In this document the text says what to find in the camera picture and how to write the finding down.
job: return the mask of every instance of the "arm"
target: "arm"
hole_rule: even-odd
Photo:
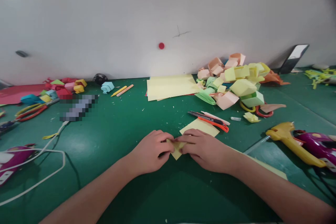
[[[154,172],[174,151],[168,133],[152,131],[130,152],[98,178],[61,204],[41,223],[96,223],[120,190],[135,177]]]
[[[285,223],[335,223],[336,210],[327,203],[280,178],[249,157],[197,129],[175,141],[187,142],[182,153],[204,169],[230,174],[262,198]]]

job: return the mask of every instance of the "red dot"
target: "red dot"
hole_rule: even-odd
[[[159,48],[162,50],[162,49],[164,49],[164,47],[165,47],[165,45],[161,42],[161,43],[159,44]]]

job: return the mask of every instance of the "black phone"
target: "black phone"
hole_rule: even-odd
[[[285,62],[280,67],[278,74],[289,74],[296,64],[299,62],[303,54],[307,51],[308,44],[300,44],[294,46],[291,54],[286,58]]]

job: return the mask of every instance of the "hand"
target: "hand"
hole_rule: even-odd
[[[213,172],[231,174],[242,155],[198,129],[185,131],[175,141],[189,143],[181,149],[181,153],[189,153],[202,168]]]
[[[174,137],[162,130],[152,131],[125,156],[127,167],[132,169],[135,176],[159,170],[167,162],[174,147],[171,143],[163,142]]]

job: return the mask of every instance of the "light blue origami piece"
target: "light blue origami piece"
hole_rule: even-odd
[[[114,89],[114,85],[112,82],[104,82],[102,84],[101,90],[103,91],[103,94],[107,94],[110,92],[112,89]]]

